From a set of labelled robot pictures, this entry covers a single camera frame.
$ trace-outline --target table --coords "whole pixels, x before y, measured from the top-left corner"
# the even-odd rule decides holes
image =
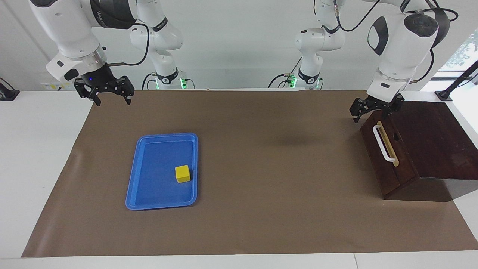
[[[431,92],[404,92],[411,101],[436,101]],[[478,134],[453,103],[447,103],[475,145]],[[68,158],[92,103],[71,91],[25,91],[1,102],[0,268],[478,268],[478,251],[65,257],[20,259],[35,223]],[[455,200],[478,237],[478,191]]]

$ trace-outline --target green light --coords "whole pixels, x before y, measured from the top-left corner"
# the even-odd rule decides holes
[[[316,88],[316,89],[318,89],[318,88],[322,89],[322,86],[323,86],[323,85],[324,85],[324,80],[321,79],[321,78],[319,78],[319,80],[317,81],[317,85],[315,86],[315,88]]]
[[[183,89],[187,89],[186,80],[184,80],[183,78],[181,79],[181,87],[183,87]]]
[[[295,88],[295,85],[297,84],[297,79],[294,76],[292,76],[291,78],[292,78],[292,81],[291,81],[291,84],[289,86],[291,88]]]

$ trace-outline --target window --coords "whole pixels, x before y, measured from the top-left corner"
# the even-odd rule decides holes
[[[478,59],[478,29],[458,48],[432,80],[455,80]]]

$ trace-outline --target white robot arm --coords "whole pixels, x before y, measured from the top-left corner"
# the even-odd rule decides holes
[[[337,9],[346,0],[337,1]],[[302,63],[294,73],[297,78],[296,87],[313,89],[318,84],[323,59],[321,51],[340,49],[345,43],[345,33],[337,26],[333,0],[317,1],[317,19],[322,28],[306,29],[295,37],[295,46],[302,52]]]
[[[390,114],[400,109],[400,91],[411,83],[426,55],[430,52],[433,57],[432,48],[445,38],[450,27],[445,11],[428,0],[381,2],[398,7],[402,13],[379,17],[369,30],[368,43],[380,56],[380,63],[367,90],[368,97],[355,99],[350,108],[356,123],[373,110]]]
[[[30,0],[30,7],[58,46],[59,53],[46,66],[54,78],[61,82],[76,79],[79,95],[98,106],[100,92],[116,93],[131,103],[133,85],[126,76],[113,76],[91,28],[129,29],[136,22],[135,0]]]
[[[133,85],[127,76],[116,79],[110,66],[138,65],[148,52],[162,89],[184,87],[181,71],[168,52],[179,49],[183,37],[168,23],[159,0],[30,0],[30,7],[58,46],[59,53],[46,66],[48,72],[61,82],[75,79],[74,86],[82,98],[99,106],[98,93],[113,92],[130,104]],[[134,46],[147,48],[143,60],[136,64],[107,63],[105,48],[93,35],[92,27],[129,29],[133,25],[148,28],[133,28],[130,35]]]
[[[156,69],[156,83],[160,89],[184,88],[181,70],[176,67],[173,56],[168,51],[183,45],[181,32],[168,22],[159,0],[137,0],[138,20],[146,24],[150,32],[148,57]],[[131,30],[131,42],[143,50],[148,40],[142,28]]]
[[[381,16],[372,25],[368,43],[380,56],[380,63],[365,100],[355,100],[350,112],[356,121],[360,116],[376,109],[397,110],[403,101],[400,91],[410,83],[417,67],[431,48],[444,39],[450,20],[443,10],[429,0],[363,0],[375,5],[387,3],[402,13]],[[306,29],[296,36],[296,47],[302,52],[302,64],[294,73],[296,87],[313,89],[323,60],[320,51],[340,49],[345,42],[344,28],[340,24],[340,9],[345,0],[318,0],[317,18],[322,27]]]

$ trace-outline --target cable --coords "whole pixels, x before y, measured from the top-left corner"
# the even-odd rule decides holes
[[[352,29],[350,29],[350,30],[347,30],[347,29],[345,29],[345,28],[342,27],[342,24],[340,23],[340,18],[339,18],[339,15],[338,15],[338,9],[337,9],[336,14],[337,14],[337,23],[338,23],[338,26],[339,26],[342,30],[344,30],[345,32],[351,32],[351,31],[357,29],[357,28],[362,24],[362,22],[369,16],[369,14],[372,12],[372,10],[378,5],[379,2],[380,2],[380,0],[377,0],[377,1],[375,2],[375,4],[373,4],[373,6],[370,8],[369,12],[367,12],[367,14],[365,14],[365,16],[362,18],[362,20],[361,20],[357,25],[355,25],[354,28],[352,28]],[[337,6],[337,0],[334,0],[334,5]]]
[[[0,79],[3,80],[3,82],[5,82],[8,86],[10,86],[12,90],[15,90],[15,88],[10,83],[8,83],[8,81],[4,80],[3,78]]]
[[[322,81],[322,84],[320,84],[320,89],[319,90],[322,90],[322,87],[324,86],[324,79],[323,78],[320,78],[319,80]]]
[[[141,85],[141,90],[144,90],[144,85],[146,84],[146,81],[148,80],[150,76],[152,76],[152,73],[149,73],[148,75],[144,77],[143,84]]]
[[[436,0],[432,0],[433,3],[435,4],[436,7],[440,8],[440,5],[438,4],[438,2]]]
[[[279,83],[278,88],[281,87],[282,83],[284,83],[284,86],[282,86],[282,88],[285,88],[285,85],[287,85],[288,82],[289,82],[288,80],[284,80],[283,82]]]
[[[458,19],[458,12],[454,11],[454,10],[451,10],[451,9],[445,9],[445,8],[432,8],[432,9],[426,9],[426,10],[422,10],[423,12],[427,12],[427,11],[436,11],[436,10],[441,10],[441,11],[448,11],[448,12],[451,12],[455,15],[455,17],[453,19],[450,20],[450,22],[454,22]],[[416,13],[415,11],[407,11],[407,13]]]
[[[280,75],[276,76],[276,77],[269,83],[269,86],[267,86],[267,88],[270,88],[271,85],[274,83],[274,81],[276,81],[278,78],[280,78],[280,77],[286,77],[286,76],[287,76],[287,75],[285,75],[285,74],[280,74]]]
[[[412,80],[412,81],[410,81],[409,84],[414,84],[414,83],[420,82],[420,81],[422,81],[426,76],[428,76],[428,74],[429,74],[430,71],[432,70],[433,64],[435,63],[435,53],[433,53],[433,49],[430,49],[430,56],[432,57],[432,59],[431,59],[431,61],[430,61],[430,66],[429,66],[428,70],[425,72],[425,74],[424,74],[421,78]]]
[[[300,63],[300,60],[302,60],[303,57],[304,57],[304,56],[300,56],[299,60],[297,61],[297,63],[295,64],[294,68],[293,68],[292,71],[291,71],[292,74],[294,73],[295,69],[297,68],[297,66],[298,66],[299,63]]]
[[[148,55],[148,51],[149,51],[149,41],[150,41],[150,33],[149,33],[149,27],[147,25],[145,25],[144,23],[135,23],[134,25],[139,25],[139,26],[144,26],[146,27],[146,32],[148,33],[148,40],[146,41],[146,51],[144,52],[144,56],[143,56],[143,59],[141,59],[141,61],[137,62],[137,63],[134,63],[134,64],[128,64],[128,63],[112,63],[112,64],[108,64],[109,67],[117,67],[117,66],[138,66],[140,64],[142,64],[144,62],[144,60],[146,59],[146,56]]]
[[[146,84],[146,89],[147,89],[147,90],[149,90],[149,83],[150,83],[150,82],[156,82],[156,80],[155,80],[155,79],[150,79],[150,80],[148,80],[148,83]]]
[[[185,81],[190,81],[190,82],[192,82],[194,89],[196,89],[196,85],[194,84],[194,80],[192,80],[192,79],[190,79],[190,78],[186,78]]]
[[[470,83],[472,80],[474,80],[476,77],[478,76],[478,73],[476,75],[474,75],[470,80],[468,80],[468,82],[464,83],[464,84],[461,84],[460,86],[457,86],[457,88],[460,88],[462,86],[465,86],[466,84]]]

